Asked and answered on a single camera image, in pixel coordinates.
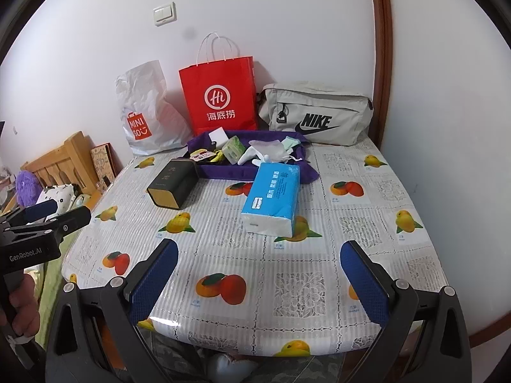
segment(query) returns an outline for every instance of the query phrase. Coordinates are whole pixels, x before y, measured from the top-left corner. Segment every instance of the wooden headboard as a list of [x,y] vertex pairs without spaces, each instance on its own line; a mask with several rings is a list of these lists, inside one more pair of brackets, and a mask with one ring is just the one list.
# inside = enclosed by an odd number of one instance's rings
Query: wooden headboard
[[97,191],[98,175],[90,148],[80,131],[66,139],[62,146],[25,163],[21,169],[35,174],[43,187],[75,183],[83,193],[93,195]]

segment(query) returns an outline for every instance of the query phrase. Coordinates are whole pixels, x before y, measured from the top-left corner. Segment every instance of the purple fabric basket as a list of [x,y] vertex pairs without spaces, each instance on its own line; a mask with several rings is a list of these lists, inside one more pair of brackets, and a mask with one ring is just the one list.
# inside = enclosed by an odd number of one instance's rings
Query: purple fabric basket
[[[305,148],[304,143],[308,142],[307,139],[299,133],[287,131],[226,131],[229,138],[237,135],[241,143],[248,148],[249,141],[282,141],[286,137],[296,138],[302,142],[294,148],[293,157],[302,158],[302,161],[289,160],[288,164],[298,165],[300,167],[300,183],[307,184],[319,178],[319,174],[313,169],[307,161],[305,161]],[[208,148],[211,144],[211,139],[208,132],[203,132],[197,137],[188,141],[188,152],[192,153],[199,148]],[[256,178],[257,170],[259,167],[253,165],[251,160],[243,165],[231,165],[227,160],[219,165],[201,164],[197,166],[199,177],[203,179],[219,179],[219,180],[240,180],[252,181]]]

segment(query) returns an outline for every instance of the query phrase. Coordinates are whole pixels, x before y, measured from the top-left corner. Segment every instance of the white plastic bag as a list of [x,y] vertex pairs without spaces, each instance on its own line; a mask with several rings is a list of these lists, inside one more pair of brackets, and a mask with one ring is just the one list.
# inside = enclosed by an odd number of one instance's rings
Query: white plastic bag
[[184,147],[192,137],[185,119],[165,101],[166,90],[157,60],[128,70],[116,80],[124,134],[136,156]]

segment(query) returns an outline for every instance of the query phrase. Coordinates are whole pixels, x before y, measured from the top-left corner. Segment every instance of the plastic lace tablecloth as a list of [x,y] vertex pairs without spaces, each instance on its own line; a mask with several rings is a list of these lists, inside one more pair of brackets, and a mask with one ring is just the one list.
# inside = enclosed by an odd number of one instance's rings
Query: plastic lace tablecloth
[[[292,341],[292,349],[313,355],[371,344],[380,327],[369,321],[339,263],[347,240],[356,240],[392,278],[404,278],[415,289],[438,291],[447,284],[424,223],[369,138],[350,147],[307,147],[320,178],[300,186],[301,235],[288,239],[244,231],[240,212],[246,196],[242,184],[230,187],[236,184],[232,180],[199,180],[180,211],[156,207],[146,188],[184,151],[156,154],[154,165],[144,168],[137,166],[145,157],[136,158],[118,175],[93,217],[112,206],[117,210],[82,229],[63,263],[67,280],[74,274],[80,288],[103,286],[116,269],[126,276],[162,238],[171,238],[179,261],[152,310],[156,330],[186,343],[255,356],[274,356]],[[375,158],[366,160],[368,155]],[[170,230],[184,230],[159,231],[171,220]],[[314,234],[303,235],[303,229]],[[108,267],[112,263],[104,258],[114,252],[129,256],[126,272],[126,256],[114,260],[118,267]],[[214,286],[196,286],[215,273],[226,275],[216,292]],[[224,282],[230,275],[235,276]],[[239,277],[246,283],[244,296]],[[203,296],[219,290],[220,295]],[[233,305],[239,298],[243,301]]]

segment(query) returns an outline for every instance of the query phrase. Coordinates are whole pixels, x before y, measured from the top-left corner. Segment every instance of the light switch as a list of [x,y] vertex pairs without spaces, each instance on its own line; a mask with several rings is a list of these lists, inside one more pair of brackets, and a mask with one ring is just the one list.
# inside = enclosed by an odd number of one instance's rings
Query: light switch
[[162,5],[153,10],[154,24],[161,26],[176,20],[176,5],[174,2]]

